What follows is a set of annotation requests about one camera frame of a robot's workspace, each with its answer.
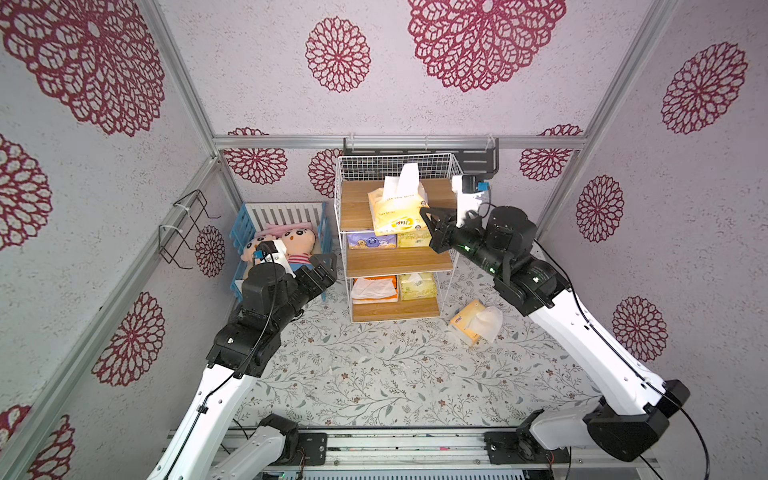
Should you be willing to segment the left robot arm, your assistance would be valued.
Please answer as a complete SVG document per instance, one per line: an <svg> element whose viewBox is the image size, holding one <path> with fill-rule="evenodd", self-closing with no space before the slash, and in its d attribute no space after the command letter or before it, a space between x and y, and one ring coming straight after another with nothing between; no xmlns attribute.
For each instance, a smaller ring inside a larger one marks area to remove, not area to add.
<svg viewBox="0 0 768 480"><path fill-rule="evenodd" d="M280 348L283 330L336 280L333 253L313 256L298 270L270 256L250 270L242 300L217 333L194 399L150 478L254 479L296 456L297 423L270 414L244 444L215 460L236 411Z"/></svg>

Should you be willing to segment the yellow tissue pack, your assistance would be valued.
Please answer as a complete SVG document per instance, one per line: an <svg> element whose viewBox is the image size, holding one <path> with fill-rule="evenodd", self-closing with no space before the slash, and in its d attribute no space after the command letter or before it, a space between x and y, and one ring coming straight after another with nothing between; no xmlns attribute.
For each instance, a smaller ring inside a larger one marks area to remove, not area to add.
<svg viewBox="0 0 768 480"><path fill-rule="evenodd" d="M460 342L474 346L480 342L493 343L503 325L503 312L473 300L448 323L450 331Z"/></svg>

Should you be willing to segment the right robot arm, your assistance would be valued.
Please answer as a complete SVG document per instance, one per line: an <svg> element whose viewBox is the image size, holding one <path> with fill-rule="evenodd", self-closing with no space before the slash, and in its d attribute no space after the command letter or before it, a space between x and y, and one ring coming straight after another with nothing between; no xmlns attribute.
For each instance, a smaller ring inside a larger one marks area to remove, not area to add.
<svg viewBox="0 0 768 480"><path fill-rule="evenodd" d="M534 255L536 226L522 210L495 207L463 221L445 208L420 215L435 252L455 251L489 274L499 296L556 340L598 389L594 405L531 414L519 429L531 445L597 446L633 462L661 438L689 389L646 368L588 313L568 277Z"/></svg>

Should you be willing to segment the yellow tissue pack shelf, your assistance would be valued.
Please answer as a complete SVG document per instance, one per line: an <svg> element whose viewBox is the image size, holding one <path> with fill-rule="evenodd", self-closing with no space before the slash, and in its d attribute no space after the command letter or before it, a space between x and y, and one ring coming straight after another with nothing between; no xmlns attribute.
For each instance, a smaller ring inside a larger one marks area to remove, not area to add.
<svg viewBox="0 0 768 480"><path fill-rule="evenodd" d="M432 239L431 233L427 229L415 229L397 235L398 248L421 248L428 247Z"/></svg>

